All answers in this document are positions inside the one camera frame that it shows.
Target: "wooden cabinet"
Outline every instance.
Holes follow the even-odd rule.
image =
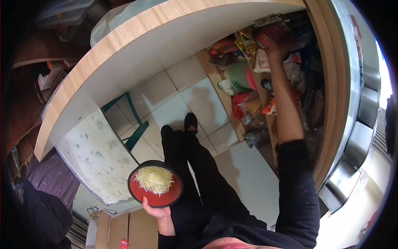
[[[140,13],[104,37],[66,77],[48,106],[36,142],[36,157],[43,159],[81,120],[160,70],[254,24],[256,19],[299,10],[308,11],[325,73],[324,137],[314,170],[319,187],[341,140],[349,80],[340,23],[331,3],[324,0],[169,0]],[[242,139],[244,128],[235,130]]]

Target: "black bowl rim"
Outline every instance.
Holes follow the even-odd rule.
[[[181,177],[176,172],[174,172],[173,169],[170,169],[170,168],[166,167],[165,163],[162,162],[162,161],[159,161],[159,160],[148,160],[148,161],[145,161],[145,162],[141,163],[137,168],[135,168],[135,170],[133,170],[130,173],[129,178],[127,179],[127,188],[129,189],[129,192],[130,192],[131,196],[136,201],[138,201],[140,204],[142,204],[142,201],[140,201],[137,197],[135,197],[135,195],[133,194],[133,192],[130,189],[130,179],[134,175],[134,173],[137,172],[137,170],[145,168],[145,167],[149,167],[149,166],[156,166],[156,167],[161,167],[161,168],[170,170],[175,176],[178,177],[178,179],[179,179],[179,181],[181,183],[181,192],[180,192],[179,196],[177,197],[177,199],[175,201],[173,201],[172,203],[170,203],[168,205],[164,205],[164,206],[152,206],[152,205],[149,205],[149,206],[152,207],[152,208],[165,208],[165,207],[169,207],[172,204],[176,203],[182,196],[182,193],[184,191],[184,184],[183,184],[183,182],[181,180]]]

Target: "person's left hand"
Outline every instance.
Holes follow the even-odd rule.
[[[157,219],[163,219],[171,216],[170,207],[152,208],[148,205],[148,199],[145,196],[144,198],[142,198],[142,207],[148,214],[154,216]]]

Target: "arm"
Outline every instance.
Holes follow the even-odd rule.
[[[170,207],[152,208],[148,205],[148,199],[146,197],[142,200],[142,207],[148,214],[154,216],[158,220],[158,249],[176,248],[177,238]]]
[[[277,107],[279,147],[279,216],[276,232],[299,241],[307,248],[316,245],[320,209],[304,133],[282,66],[287,46],[270,41],[268,50]]]

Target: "grated cheese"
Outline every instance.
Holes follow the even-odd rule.
[[[156,167],[148,166],[139,169],[135,173],[135,180],[146,192],[149,190],[154,194],[164,194],[169,191],[169,188],[173,181],[173,173],[170,170]]]

